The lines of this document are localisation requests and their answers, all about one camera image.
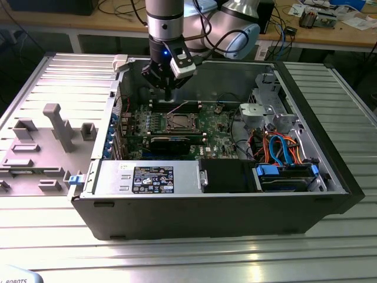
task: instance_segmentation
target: black cable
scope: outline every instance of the black cable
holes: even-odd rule
[[[249,36],[248,36],[248,34],[246,32],[244,32],[241,29],[234,29],[232,31],[227,32],[226,34],[224,34],[219,39],[219,41],[216,44],[213,44],[210,41],[210,39],[208,38],[208,35],[212,32],[212,24],[211,24],[210,20],[201,12],[198,1],[197,0],[193,0],[193,3],[194,3],[194,7],[195,7],[196,11],[200,14],[201,28],[202,28],[202,30],[204,31],[204,34],[205,34],[204,37],[206,38],[206,40],[208,41],[208,43],[213,47],[213,49],[210,51],[210,53],[206,56],[205,60],[208,59],[216,50],[219,51],[219,52],[222,52],[222,53],[227,53],[227,54],[228,53],[237,53],[237,52],[241,51],[242,49],[244,49],[248,45],[248,43],[249,43]],[[207,32],[206,32],[206,26],[204,25],[203,19],[206,20],[207,25],[209,26],[209,30]],[[246,37],[246,42],[245,42],[244,46],[242,46],[241,48],[239,48],[237,50],[233,50],[233,51],[224,50],[224,49],[219,48],[219,45],[223,42],[223,40],[228,35],[230,35],[232,33],[235,33],[235,32],[239,32],[239,33],[243,34]]]
[[[127,96],[118,96],[118,98],[116,99],[116,101],[114,102],[114,107],[117,106],[118,102],[119,102],[119,99],[121,98],[128,98]]]
[[[271,16],[272,16],[272,17],[275,17],[275,18],[277,18],[277,19],[279,19],[279,20],[280,20],[280,23],[278,23],[278,22],[275,21],[274,19],[271,19],[270,22],[272,22],[272,23],[275,24],[275,25],[280,25],[283,31],[286,30],[287,25],[286,25],[284,19],[280,16],[280,12],[279,12],[279,10],[276,8],[276,6],[274,6],[274,9],[275,9],[276,12],[277,12],[277,16],[276,16],[276,15],[271,15]],[[269,51],[269,55],[266,57],[266,60],[268,60],[268,59],[270,58],[271,55],[273,55],[273,56],[276,55],[276,54],[275,54],[275,49],[276,49],[277,46],[279,45],[279,42],[282,40],[282,36],[284,36],[284,35],[282,34],[281,31],[277,31],[277,33],[280,34],[279,40],[278,40],[277,43],[275,44],[273,50],[272,50],[272,51]],[[283,45],[280,46],[280,50],[279,50],[277,53],[279,53],[279,52],[282,50],[283,47],[284,47]]]
[[[289,17],[292,17],[292,19],[295,17],[295,15],[298,15],[299,14],[299,11],[295,8],[295,7],[293,7],[293,6],[291,6],[291,5],[282,5],[282,6],[278,6],[279,8],[281,8],[281,7],[284,7],[283,9],[282,9],[282,12],[285,14],[285,15],[287,15],[287,16],[289,16]],[[293,8],[293,10],[294,10],[294,15],[289,15],[287,12],[285,12],[284,10],[285,9],[288,9],[289,8],[289,10],[291,9],[291,8]]]
[[[19,81],[19,80],[13,78],[13,77],[12,77],[11,75],[9,75],[7,72],[4,72],[4,71],[0,70],[0,73],[6,75],[8,78],[10,78],[10,79],[11,79],[13,82],[15,82],[15,83],[18,83],[18,84],[21,84],[21,83],[22,83],[22,81]]]
[[[103,10],[102,8],[101,8],[101,5],[103,4],[103,3],[105,3],[105,2],[107,2],[108,0],[102,0],[100,3],[98,3],[98,10],[99,11],[101,11],[102,13],[105,13],[105,14],[107,14],[107,15],[126,15],[126,14],[132,14],[132,13],[135,13],[135,11],[132,9],[131,11],[127,11],[127,12],[118,12],[117,10],[119,9],[119,8],[121,8],[121,7],[124,7],[124,6],[131,6],[131,4],[123,4],[123,5],[120,5],[120,6],[118,6],[118,7],[116,7],[116,8],[114,8],[114,12],[107,12],[107,11],[105,11],[105,10]],[[145,6],[144,7],[141,7],[141,8],[138,8],[136,11],[140,11],[140,10],[142,10],[142,9],[145,9]]]
[[[232,30],[232,31],[228,31],[226,34],[224,34],[223,37],[221,37],[221,38],[219,39],[219,41],[214,45],[214,47],[211,49],[211,51],[207,54],[207,56],[205,56],[205,57],[203,58],[203,60],[206,60],[206,59],[210,58],[211,55],[215,52],[215,50],[219,50],[220,52],[222,52],[221,49],[218,49],[217,47],[223,42],[223,40],[224,40],[228,35],[230,35],[230,34],[232,34],[232,33],[234,33],[234,32],[241,32],[241,33],[244,33],[244,34],[246,35],[246,43],[245,43],[245,45],[244,45],[242,48],[239,48],[238,50],[228,51],[228,52],[225,52],[225,53],[239,52],[240,50],[244,49],[244,48],[246,47],[246,45],[249,43],[249,37],[247,36],[247,34],[246,34],[244,31],[242,31],[242,30],[240,30],[240,29],[234,29],[234,30]]]
[[[29,33],[11,16],[11,14],[8,12],[8,10],[5,9],[5,6],[2,1],[0,1],[1,7],[4,10],[4,12],[10,17],[10,19],[20,28],[24,33],[27,34],[27,36],[31,39],[32,42],[42,51],[43,54],[46,53],[46,51],[29,35]]]
[[[368,60],[372,56],[372,54],[373,54],[374,50],[376,49],[376,47],[377,47],[377,41],[375,43],[375,46],[373,46],[372,50],[370,51],[370,53],[368,54],[367,58],[365,59],[365,62],[368,62]]]
[[[225,96],[226,94],[230,94],[231,96],[233,96],[234,98],[236,98],[240,103],[242,103],[242,100],[240,99],[239,96],[235,95],[234,93],[230,93],[230,92],[221,93],[221,94],[218,96],[216,102],[219,102],[219,101],[220,101],[220,98],[222,98],[222,97]]]
[[[296,39],[295,36],[292,37],[291,35],[289,35],[289,37],[290,37],[290,43],[287,45],[286,48],[284,48],[283,53],[282,53],[282,57],[288,54],[287,57],[286,57],[286,59],[289,57],[290,53],[292,52],[292,47],[293,47],[292,44],[293,44],[293,42]],[[271,55],[272,56],[277,56],[277,53],[271,52],[269,54],[269,56],[271,56]]]
[[[372,93],[371,94],[371,97],[373,100],[376,100],[377,101],[377,93]]]
[[[369,69],[371,69],[377,62],[377,55],[375,55],[375,57],[371,60],[371,62],[369,63],[369,59],[371,58],[374,50],[376,49],[377,47],[377,41],[375,43],[375,45],[373,46],[372,50],[370,51],[370,53],[368,54],[366,60],[365,60],[365,63],[363,64],[363,68],[362,68],[362,71],[359,73],[359,75],[357,76],[357,78],[354,80],[353,82],[353,89],[356,90],[360,83],[364,80],[365,78],[365,75],[368,73]]]
[[[18,59],[20,59],[20,60],[27,60],[27,61],[29,61],[30,63],[32,63],[32,64],[34,65],[34,67],[36,67],[36,66],[38,65],[36,62],[34,62],[33,60],[31,60],[30,58],[25,57],[25,56],[22,56],[21,54],[18,55],[18,54],[15,52],[15,50],[13,49],[13,47],[16,46],[18,42],[17,42],[16,44],[13,44],[13,43],[9,42],[9,41],[7,40],[7,38],[2,34],[1,31],[0,31],[0,35],[1,35],[0,39],[2,39],[3,41],[5,41],[5,42],[11,47],[12,53],[13,53],[13,55],[14,55],[16,58],[18,58]]]
[[[246,157],[248,157],[248,158],[251,159],[252,161],[256,161],[250,153],[248,153],[248,152],[246,152],[245,150],[243,150],[243,148],[240,147],[240,146],[237,144],[237,143],[240,142],[241,140],[239,140],[239,141],[237,141],[237,142],[234,140],[234,137],[233,137],[233,123],[234,123],[234,118],[236,117],[237,112],[239,112],[239,111],[240,111],[240,109],[237,108],[236,112],[234,112],[233,119],[232,119],[232,123],[230,124],[230,138],[232,139],[232,142],[234,143],[234,145],[236,146],[236,148],[238,148],[242,153],[244,153],[244,154],[246,155]]]
[[[131,0],[131,5],[132,5],[132,9],[134,10],[134,13],[135,13],[137,19],[139,20],[139,22],[141,22],[141,24],[143,24],[143,25],[146,27],[146,26],[148,25],[148,23],[145,22],[145,21],[143,21],[143,19],[140,18],[139,14],[138,14],[138,12],[137,12],[137,9],[136,9],[136,7],[135,7],[135,2],[134,2],[134,0]]]

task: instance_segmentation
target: black box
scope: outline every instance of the black box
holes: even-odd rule
[[[65,13],[90,16],[98,0],[7,0],[13,11]]]
[[[258,25],[260,26],[260,34],[266,33],[274,6],[275,3],[273,2],[273,0],[260,0],[257,9],[259,16]]]

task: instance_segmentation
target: white cable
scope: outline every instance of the white cable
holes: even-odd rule
[[[19,49],[19,60],[20,60],[22,65],[24,64],[24,62],[22,62],[22,49],[24,48],[24,43],[25,43],[26,37],[28,37],[28,34],[25,34],[25,37],[22,40],[21,48]]]
[[[179,105],[178,107],[174,108],[174,109],[171,110],[169,113],[166,113],[166,115],[169,115],[169,114],[173,113],[173,112],[176,111],[177,109],[181,108],[183,104],[186,104],[186,103],[188,103],[188,101],[186,101],[186,102],[182,103],[181,105]]]

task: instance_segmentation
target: paper on table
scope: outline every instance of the paper on table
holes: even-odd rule
[[[301,17],[306,5],[293,4],[291,9],[288,12],[288,15]]]
[[[374,0],[366,0],[366,3],[369,4],[369,5],[374,5],[374,6],[377,5],[377,2],[374,1]]]
[[[357,28],[361,31],[364,31],[368,28],[372,28],[374,26],[373,23],[365,21],[364,19],[360,19],[358,17],[347,19],[346,21],[343,21],[346,25],[349,25],[353,28]]]

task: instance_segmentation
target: motherboard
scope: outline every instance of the motherboard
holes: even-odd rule
[[[238,158],[230,136],[232,109],[222,111],[222,104],[198,102],[175,111],[173,107],[140,105],[122,114],[124,160]]]

